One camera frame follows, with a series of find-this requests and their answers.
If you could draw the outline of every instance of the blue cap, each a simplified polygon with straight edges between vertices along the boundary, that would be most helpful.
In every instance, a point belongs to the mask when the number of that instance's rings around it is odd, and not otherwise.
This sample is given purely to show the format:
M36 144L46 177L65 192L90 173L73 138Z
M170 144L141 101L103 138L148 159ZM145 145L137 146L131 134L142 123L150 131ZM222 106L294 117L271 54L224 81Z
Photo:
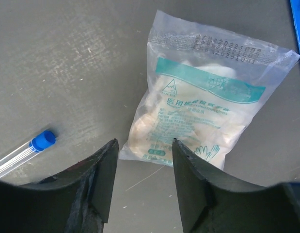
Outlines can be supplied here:
M55 144L55 142L55 135L51 131L45 130L43 133L31 140L29 147L33 147L32 150L35 152L41 152Z

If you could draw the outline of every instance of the transparent plastic bag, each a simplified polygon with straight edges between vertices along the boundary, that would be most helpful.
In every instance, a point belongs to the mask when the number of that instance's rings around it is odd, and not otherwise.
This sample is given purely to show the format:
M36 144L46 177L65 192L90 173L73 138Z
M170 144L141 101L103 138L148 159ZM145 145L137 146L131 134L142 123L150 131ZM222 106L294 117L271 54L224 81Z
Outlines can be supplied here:
M158 11L147 44L149 90L120 158L172 166L178 138L223 169L225 155L299 57Z

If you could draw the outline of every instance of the gray table surface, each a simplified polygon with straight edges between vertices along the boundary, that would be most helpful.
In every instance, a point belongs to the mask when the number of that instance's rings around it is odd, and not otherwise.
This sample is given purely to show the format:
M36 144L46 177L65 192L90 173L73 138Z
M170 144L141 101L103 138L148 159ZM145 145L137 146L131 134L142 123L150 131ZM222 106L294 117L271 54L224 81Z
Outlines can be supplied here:
M53 149L8 175L36 181L123 145L147 89L156 10L297 50L288 0L0 0L0 156L42 128ZM300 63L228 154L225 171L261 185L300 180ZM180 233L173 169L119 161L106 233Z

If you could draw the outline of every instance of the triangle logo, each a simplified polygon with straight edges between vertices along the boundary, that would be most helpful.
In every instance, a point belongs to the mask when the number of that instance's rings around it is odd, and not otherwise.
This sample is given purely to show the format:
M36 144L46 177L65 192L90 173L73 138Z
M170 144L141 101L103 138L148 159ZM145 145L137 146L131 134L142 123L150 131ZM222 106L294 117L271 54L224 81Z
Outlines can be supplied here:
M175 82L174 79L167 84L167 86L165 86L165 88L163 89L163 92L167 92L173 95L177 95L177 88L175 87Z

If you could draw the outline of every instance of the medical glove package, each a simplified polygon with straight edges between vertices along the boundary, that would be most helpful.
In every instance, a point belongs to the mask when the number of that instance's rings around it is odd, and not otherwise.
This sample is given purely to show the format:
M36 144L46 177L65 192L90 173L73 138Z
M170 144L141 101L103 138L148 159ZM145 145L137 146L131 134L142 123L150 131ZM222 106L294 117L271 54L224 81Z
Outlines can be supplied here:
M121 159L172 166L172 141L223 169L299 59L292 50L157 12L147 43L148 91Z

